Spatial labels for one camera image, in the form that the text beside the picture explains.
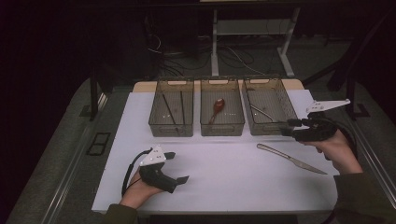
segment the sleeve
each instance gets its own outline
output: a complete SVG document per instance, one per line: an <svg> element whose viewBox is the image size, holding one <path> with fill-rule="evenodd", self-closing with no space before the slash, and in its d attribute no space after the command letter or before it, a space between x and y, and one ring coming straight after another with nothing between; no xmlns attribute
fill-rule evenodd
<svg viewBox="0 0 396 224"><path fill-rule="evenodd" d="M379 197L366 174L336 175L338 191L334 212L341 224L396 224L396 210Z"/></svg>
<svg viewBox="0 0 396 224"><path fill-rule="evenodd" d="M137 211L121 204L111 204L101 224L134 224Z"/></svg>

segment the white table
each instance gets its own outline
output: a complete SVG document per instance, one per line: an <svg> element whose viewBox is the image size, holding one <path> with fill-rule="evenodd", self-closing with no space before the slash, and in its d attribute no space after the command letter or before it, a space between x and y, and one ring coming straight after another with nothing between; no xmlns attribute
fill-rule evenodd
<svg viewBox="0 0 396 224"><path fill-rule="evenodd" d="M110 204L120 201L128 165L138 153L157 145L165 152L176 152L176 157L165 163L163 172L173 178L185 175L190 178L186 184L177 186L173 194L164 192L150 198L139 209L139 215L297 214L332 210L337 197L332 176L337 171L314 147L301 145L291 137L252 136L248 122L242 136L202 137L198 91L194 98L193 137L153 137L149 112L155 84L146 84L143 89L149 92L137 87L130 93L93 211L105 213ZM306 117L305 109L313 103L310 92L289 90L288 94L297 116ZM285 152L328 175L300 169L288 160L257 149L258 143Z"/></svg>

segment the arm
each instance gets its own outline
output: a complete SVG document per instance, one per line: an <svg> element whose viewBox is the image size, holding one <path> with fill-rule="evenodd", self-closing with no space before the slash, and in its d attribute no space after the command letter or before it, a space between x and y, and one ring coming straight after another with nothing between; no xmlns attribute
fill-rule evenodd
<svg viewBox="0 0 396 224"><path fill-rule="evenodd" d="M139 208L152 195L162 192L140 179L138 170L131 179L130 186L119 204L111 204L105 214L102 224L133 224Z"/></svg>
<svg viewBox="0 0 396 224"><path fill-rule="evenodd" d="M340 131L322 142L302 143L316 147L319 153L323 152L340 173L334 177L338 192L334 212L340 223L396 223L396 210L386 199L378 197L372 180L363 173Z"/></svg>

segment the knife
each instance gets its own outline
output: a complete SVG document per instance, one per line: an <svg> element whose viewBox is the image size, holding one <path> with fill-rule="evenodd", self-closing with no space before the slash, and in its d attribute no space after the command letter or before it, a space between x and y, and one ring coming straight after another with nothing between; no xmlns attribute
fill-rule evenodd
<svg viewBox="0 0 396 224"><path fill-rule="evenodd" d="M327 174L327 173L325 173L325 172L323 172L323 171L321 171L321 170L319 170L319 169L317 169L317 168L315 168L313 166L310 166L310 165L306 164L305 162L302 162L302 161L299 161L297 159L294 159L293 157L291 157L289 155L286 155L285 153L280 152L280 151L278 151L278 150L276 150L274 148L268 147L266 145L257 144L257 148L264 149L264 150L270 151L272 153L275 153L278 156L281 156L281 157L283 157L285 159L288 159L289 161L292 161L294 163L294 165L296 165L296 166L298 166L300 168L303 168L305 170L309 170L309 171L312 171L312 172L315 172L315 173L318 173L318 174L321 174L321 175L326 175Z"/></svg>

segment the human hand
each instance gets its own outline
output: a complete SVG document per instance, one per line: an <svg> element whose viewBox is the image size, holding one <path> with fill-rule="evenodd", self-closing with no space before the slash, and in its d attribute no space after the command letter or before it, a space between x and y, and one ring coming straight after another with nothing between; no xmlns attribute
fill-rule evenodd
<svg viewBox="0 0 396 224"><path fill-rule="evenodd" d="M152 195L160 192L163 191L143 182L140 178L139 169L137 169L130 181L128 189L122 196L120 204L137 209Z"/></svg>
<svg viewBox="0 0 396 224"><path fill-rule="evenodd" d="M350 149L349 143L340 130L327 140L320 142L300 142L306 146L316 147L332 161L332 165L340 175L362 173L361 165Z"/></svg>

